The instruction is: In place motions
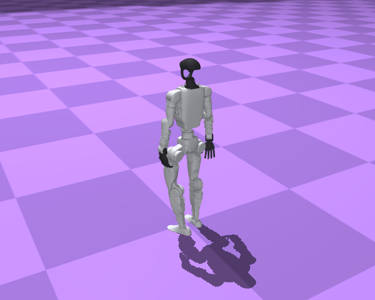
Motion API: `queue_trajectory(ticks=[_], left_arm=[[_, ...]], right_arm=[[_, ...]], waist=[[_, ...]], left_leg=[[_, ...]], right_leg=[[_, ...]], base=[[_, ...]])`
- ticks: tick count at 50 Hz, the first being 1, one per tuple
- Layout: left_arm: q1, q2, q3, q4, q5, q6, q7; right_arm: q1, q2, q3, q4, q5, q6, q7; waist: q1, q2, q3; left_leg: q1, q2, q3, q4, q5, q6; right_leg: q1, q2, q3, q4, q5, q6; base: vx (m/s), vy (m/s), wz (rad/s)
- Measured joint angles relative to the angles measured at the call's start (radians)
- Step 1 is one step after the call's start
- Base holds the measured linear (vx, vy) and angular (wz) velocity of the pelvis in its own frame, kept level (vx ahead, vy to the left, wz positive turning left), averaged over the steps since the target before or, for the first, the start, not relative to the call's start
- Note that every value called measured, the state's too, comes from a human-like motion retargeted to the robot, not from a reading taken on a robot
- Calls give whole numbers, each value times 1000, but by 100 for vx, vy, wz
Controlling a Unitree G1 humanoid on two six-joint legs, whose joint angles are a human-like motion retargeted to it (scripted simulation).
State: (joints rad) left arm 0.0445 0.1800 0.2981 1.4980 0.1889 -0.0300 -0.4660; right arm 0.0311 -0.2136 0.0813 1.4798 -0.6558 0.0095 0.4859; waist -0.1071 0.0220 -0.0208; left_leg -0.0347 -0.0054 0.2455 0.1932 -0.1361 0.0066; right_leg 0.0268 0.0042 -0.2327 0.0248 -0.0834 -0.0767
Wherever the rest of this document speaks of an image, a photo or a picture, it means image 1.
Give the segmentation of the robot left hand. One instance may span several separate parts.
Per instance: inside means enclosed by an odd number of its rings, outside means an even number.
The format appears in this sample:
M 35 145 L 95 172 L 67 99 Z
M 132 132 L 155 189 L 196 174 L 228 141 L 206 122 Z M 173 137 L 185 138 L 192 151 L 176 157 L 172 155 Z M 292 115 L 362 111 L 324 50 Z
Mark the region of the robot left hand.
M 168 163 L 168 159 L 166 157 L 167 153 L 167 148 L 164 148 L 163 154 L 159 152 L 159 159 L 161 160 L 162 165 L 166 166 L 167 168 L 172 168 L 173 166 L 170 166 Z

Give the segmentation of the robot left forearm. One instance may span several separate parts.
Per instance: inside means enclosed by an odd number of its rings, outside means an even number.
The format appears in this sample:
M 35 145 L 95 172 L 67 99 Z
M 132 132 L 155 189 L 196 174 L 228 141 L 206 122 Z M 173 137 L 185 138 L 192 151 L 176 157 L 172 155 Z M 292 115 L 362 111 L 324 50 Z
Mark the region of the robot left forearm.
M 163 154 L 163 149 L 167 148 L 169 145 L 169 137 L 171 134 L 171 130 L 169 129 L 169 122 L 167 119 L 163 119 L 161 121 L 161 138 L 159 141 L 158 151 Z

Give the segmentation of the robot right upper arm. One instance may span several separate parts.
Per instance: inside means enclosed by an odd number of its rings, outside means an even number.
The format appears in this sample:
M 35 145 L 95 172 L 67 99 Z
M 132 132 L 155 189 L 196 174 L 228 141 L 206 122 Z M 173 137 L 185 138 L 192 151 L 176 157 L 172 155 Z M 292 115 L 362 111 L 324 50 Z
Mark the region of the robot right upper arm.
M 204 111 L 203 111 L 203 119 L 209 119 L 212 114 L 212 102 L 211 102 L 211 93 L 212 90 L 210 87 L 203 86 L 205 90 L 205 98 L 204 98 Z

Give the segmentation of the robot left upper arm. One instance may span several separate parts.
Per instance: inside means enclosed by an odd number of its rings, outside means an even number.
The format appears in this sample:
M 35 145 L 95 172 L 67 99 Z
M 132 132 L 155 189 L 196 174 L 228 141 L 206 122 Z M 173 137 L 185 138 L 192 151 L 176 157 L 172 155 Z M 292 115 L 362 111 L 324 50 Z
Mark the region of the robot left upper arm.
M 176 113 L 176 104 L 181 98 L 181 90 L 175 89 L 169 91 L 166 94 L 166 116 L 169 122 L 169 128 L 171 128 L 174 124 L 174 117 Z

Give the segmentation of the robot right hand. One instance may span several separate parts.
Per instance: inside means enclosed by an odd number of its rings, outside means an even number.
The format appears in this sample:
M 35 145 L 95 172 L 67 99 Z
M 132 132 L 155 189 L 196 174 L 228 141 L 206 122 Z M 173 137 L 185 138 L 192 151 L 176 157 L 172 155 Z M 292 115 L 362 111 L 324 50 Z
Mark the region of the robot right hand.
M 209 159 L 209 151 L 211 152 L 211 159 L 212 159 L 212 150 L 213 150 L 213 156 L 215 158 L 215 152 L 214 152 L 214 144 L 213 144 L 213 133 L 212 133 L 212 139 L 206 139 L 206 135 L 205 135 L 205 141 L 207 141 L 205 144 L 206 144 L 206 148 L 205 148 L 205 156 L 204 158 L 206 158 L 206 155 L 207 155 L 207 159 Z M 202 152 L 203 153 L 203 152 Z

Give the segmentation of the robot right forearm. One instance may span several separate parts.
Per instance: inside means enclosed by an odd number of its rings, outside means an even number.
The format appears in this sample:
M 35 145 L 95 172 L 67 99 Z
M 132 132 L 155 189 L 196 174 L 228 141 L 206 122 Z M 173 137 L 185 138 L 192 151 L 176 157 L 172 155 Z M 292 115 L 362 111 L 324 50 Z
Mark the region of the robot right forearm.
M 204 119 L 206 139 L 212 139 L 213 133 L 213 115 L 209 119 Z

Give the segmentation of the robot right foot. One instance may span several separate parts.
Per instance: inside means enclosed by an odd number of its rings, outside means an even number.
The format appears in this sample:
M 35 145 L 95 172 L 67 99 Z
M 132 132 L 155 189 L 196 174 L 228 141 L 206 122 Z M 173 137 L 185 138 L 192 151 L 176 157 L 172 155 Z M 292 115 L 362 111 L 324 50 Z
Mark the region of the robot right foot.
M 185 219 L 186 219 L 187 221 L 189 221 L 189 222 L 190 222 L 191 224 L 193 224 L 195 227 L 197 227 L 197 228 L 202 227 L 202 223 L 201 223 L 200 220 L 198 220 L 197 218 L 196 218 L 196 221 L 192 220 L 192 217 L 193 217 L 192 215 L 187 214 L 187 215 L 185 215 L 184 217 L 185 217 Z

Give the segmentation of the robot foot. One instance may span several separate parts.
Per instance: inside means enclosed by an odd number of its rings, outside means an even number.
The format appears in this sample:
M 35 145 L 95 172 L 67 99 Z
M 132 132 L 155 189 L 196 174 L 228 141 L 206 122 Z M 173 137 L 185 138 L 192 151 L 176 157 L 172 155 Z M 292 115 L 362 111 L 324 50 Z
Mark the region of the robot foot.
M 184 226 L 184 229 L 180 229 L 179 225 L 169 225 L 167 227 L 167 229 L 170 230 L 170 231 L 172 231 L 172 232 L 175 232 L 175 233 L 183 234 L 185 236 L 190 236 L 191 235 L 191 230 L 187 226 L 186 227 Z
M 193 224 L 195 227 L 197 227 L 197 228 L 202 227 L 202 223 L 201 223 L 200 220 L 198 220 L 197 218 L 196 218 L 196 221 L 192 220 L 192 217 L 193 217 L 192 215 L 187 214 L 187 215 L 185 215 L 184 217 L 185 217 L 185 219 L 186 219 L 187 221 L 189 221 L 189 222 L 190 222 L 191 224 Z

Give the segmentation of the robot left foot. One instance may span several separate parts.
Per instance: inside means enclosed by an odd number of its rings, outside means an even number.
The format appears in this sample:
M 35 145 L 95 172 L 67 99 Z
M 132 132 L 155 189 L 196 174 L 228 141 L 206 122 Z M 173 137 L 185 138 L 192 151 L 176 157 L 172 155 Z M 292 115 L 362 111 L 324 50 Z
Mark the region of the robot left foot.
M 167 227 L 167 229 L 170 230 L 170 231 L 172 231 L 172 232 L 175 232 L 175 233 L 183 234 L 185 236 L 190 236 L 191 235 L 191 230 L 187 226 L 186 227 L 184 226 L 184 229 L 180 229 L 179 225 L 169 225 Z

